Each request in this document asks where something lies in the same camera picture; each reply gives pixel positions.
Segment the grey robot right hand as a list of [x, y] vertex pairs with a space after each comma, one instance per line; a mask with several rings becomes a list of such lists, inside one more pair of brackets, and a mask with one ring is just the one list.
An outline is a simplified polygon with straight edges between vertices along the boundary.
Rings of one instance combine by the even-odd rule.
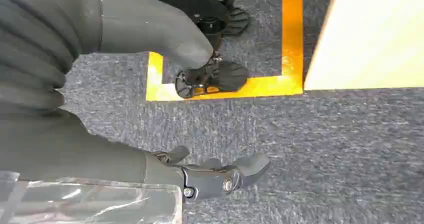
[[159, 0], [0, 0], [0, 169], [26, 181], [85, 178], [175, 185], [210, 199], [256, 183], [262, 153], [222, 165], [181, 165], [189, 153], [150, 152], [90, 134], [59, 92], [81, 55], [155, 52], [186, 68], [213, 55], [180, 9]]

